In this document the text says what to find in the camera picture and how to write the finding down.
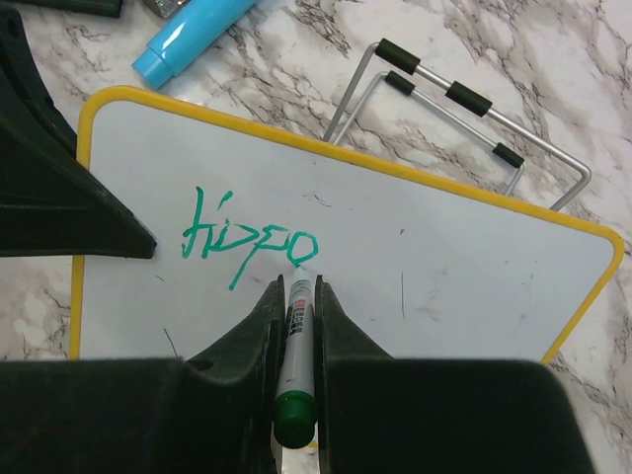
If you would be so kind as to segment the yellow framed whiteboard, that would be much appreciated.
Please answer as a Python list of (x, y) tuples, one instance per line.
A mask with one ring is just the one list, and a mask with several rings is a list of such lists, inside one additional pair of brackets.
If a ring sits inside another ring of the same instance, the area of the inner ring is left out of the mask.
[(298, 267), (389, 354), (559, 350), (620, 265), (613, 230), (137, 88), (94, 94), (78, 158), (156, 239), (73, 261), (72, 357), (189, 357)]

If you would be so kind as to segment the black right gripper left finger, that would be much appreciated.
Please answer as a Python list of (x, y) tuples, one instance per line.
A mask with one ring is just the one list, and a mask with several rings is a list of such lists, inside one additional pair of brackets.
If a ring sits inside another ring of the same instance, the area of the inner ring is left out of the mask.
[(274, 473), (284, 285), (190, 359), (6, 361), (5, 473)]

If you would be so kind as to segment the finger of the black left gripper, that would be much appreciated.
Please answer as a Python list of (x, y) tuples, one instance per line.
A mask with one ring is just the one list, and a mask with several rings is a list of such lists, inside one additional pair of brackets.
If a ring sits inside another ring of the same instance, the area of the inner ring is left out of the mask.
[(75, 158), (13, 7), (1, 10), (1, 254), (149, 259), (156, 241)]

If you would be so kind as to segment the green whiteboard marker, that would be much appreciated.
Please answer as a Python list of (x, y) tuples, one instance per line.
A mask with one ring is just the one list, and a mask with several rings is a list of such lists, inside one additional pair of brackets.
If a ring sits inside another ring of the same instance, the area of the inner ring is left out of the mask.
[(314, 280), (299, 267), (289, 289), (283, 358), (278, 376), (274, 435), (289, 449), (308, 445), (318, 417), (314, 388)]

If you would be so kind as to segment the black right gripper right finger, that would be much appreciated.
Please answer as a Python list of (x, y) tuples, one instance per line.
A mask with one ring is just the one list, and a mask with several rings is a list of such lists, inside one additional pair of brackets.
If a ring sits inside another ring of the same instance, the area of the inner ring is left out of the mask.
[(523, 360), (389, 355), (315, 286), (324, 473), (591, 473), (562, 384)]

